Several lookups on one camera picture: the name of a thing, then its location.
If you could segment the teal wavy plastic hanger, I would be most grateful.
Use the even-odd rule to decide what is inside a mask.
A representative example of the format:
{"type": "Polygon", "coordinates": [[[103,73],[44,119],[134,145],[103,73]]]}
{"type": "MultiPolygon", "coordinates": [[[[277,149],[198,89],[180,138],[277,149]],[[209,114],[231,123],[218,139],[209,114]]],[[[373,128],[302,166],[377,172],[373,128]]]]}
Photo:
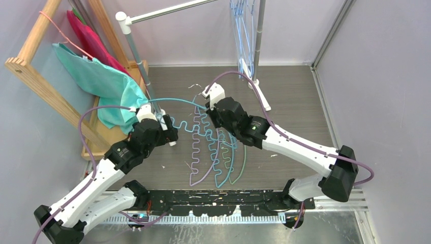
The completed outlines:
{"type": "MultiPolygon", "coordinates": [[[[148,102],[149,103],[156,103],[156,102],[159,102],[159,101],[177,101],[177,102],[183,102],[183,103],[187,103],[187,104],[191,104],[191,105],[193,105],[194,107],[196,107],[198,110],[202,110],[202,111],[206,111],[206,107],[205,106],[202,106],[202,105],[199,105],[199,104],[197,104],[197,103],[195,103],[195,102],[193,102],[193,101],[189,101],[189,100],[185,100],[185,99],[179,99],[179,98],[157,98],[157,99],[150,99],[150,100],[148,100],[148,102]]],[[[179,126],[177,127],[177,126],[174,126],[175,128],[177,128],[177,129],[181,129],[181,128],[184,128],[184,130],[185,131],[187,131],[187,132],[190,132],[190,133],[192,133],[192,132],[197,132],[200,136],[203,136],[203,137],[209,137],[210,138],[210,140],[216,140],[215,138],[213,138],[212,137],[212,134],[213,134],[213,132],[212,132],[212,130],[211,129],[205,129],[205,133],[204,134],[202,134],[202,133],[199,133],[199,128],[198,128],[198,126],[197,125],[193,125],[193,127],[192,127],[192,129],[190,129],[190,130],[188,130],[187,129],[187,122],[186,121],[182,121],[180,124],[179,124],[179,126]]],[[[224,145],[226,145],[227,147],[230,147],[230,148],[232,148],[232,149],[237,149],[237,145],[236,145],[236,143],[235,142],[233,142],[233,143],[228,143],[225,139],[222,139],[222,136],[220,135],[220,136],[218,136],[218,138],[217,138],[217,140],[218,140],[218,142],[219,143],[221,143],[221,144],[224,144],[224,145]]]]}

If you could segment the light blue wire hanger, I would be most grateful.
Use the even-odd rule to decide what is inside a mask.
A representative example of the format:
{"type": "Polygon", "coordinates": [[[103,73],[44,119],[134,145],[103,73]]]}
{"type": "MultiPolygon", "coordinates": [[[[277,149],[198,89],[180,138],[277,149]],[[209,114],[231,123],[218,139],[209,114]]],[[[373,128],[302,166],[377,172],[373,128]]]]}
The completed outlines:
{"type": "Polygon", "coordinates": [[[254,72],[254,48],[255,48],[254,13],[255,13],[255,1],[245,1],[244,21],[245,21],[246,35],[247,35],[246,41],[247,41],[247,48],[248,48],[248,65],[250,70],[250,77],[252,77],[254,72]]]}
{"type": "Polygon", "coordinates": [[[243,43],[242,43],[242,31],[241,31],[241,22],[242,22],[242,14],[243,14],[243,1],[230,1],[230,14],[233,28],[233,37],[237,54],[237,66],[238,71],[243,72],[243,64],[242,59],[244,56],[243,53],[243,43]]]}
{"type": "Polygon", "coordinates": [[[238,71],[249,78],[253,74],[255,1],[230,1],[238,71]]]}

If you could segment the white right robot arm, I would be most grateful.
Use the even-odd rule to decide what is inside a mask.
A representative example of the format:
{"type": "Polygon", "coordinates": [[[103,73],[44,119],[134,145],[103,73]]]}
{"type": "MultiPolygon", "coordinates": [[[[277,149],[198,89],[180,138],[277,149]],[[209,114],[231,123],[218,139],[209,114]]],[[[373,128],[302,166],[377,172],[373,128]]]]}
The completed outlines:
{"type": "Polygon", "coordinates": [[[244,145],[287,156],[316,171],[306,178],[288,180],[282,195],[285,207],[294,209],[302,201],[319,196],[338,202],[349,200],[358,173],[350,147],[325,147],[282,131],[263,117],[248,115],[232,97],[207,102],[205,107],[216,128],[225,129],[244,145]]]}

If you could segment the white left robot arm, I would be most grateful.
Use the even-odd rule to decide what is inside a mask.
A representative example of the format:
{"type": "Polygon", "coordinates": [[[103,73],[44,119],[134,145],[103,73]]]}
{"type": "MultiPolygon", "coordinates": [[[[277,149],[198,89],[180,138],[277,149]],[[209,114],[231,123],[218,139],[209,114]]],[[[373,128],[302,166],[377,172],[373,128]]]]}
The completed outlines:
{"type": "Polygon", "coordinates": [[[144,209],[150,202],[148,190],[138,181],[127,182],[111,196],[96,202],[111,185],[143,163],[155,147],[178,140],[171,117],[142,115],[133,125],[128,139],[111,145],[96,168],[57,203],[40,205],[34,216],[39,224],[33,243],[41,233],[52,243],[80,243],[96,225],[112,214],[134,208],[144,209]]]}

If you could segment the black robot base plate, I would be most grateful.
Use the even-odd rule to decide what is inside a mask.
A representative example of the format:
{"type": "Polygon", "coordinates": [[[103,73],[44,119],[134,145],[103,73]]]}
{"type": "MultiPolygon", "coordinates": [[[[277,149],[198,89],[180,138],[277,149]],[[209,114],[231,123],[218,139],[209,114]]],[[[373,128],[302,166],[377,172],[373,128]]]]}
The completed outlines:
{"type": "Polygon", "coordinates": [[[131,216],[157,224],[284,224],[295,223],[300,208],[316,208],[313,198],[304,204],[287,202],[275,190],[152,190],[128,208],[131,216]]]}

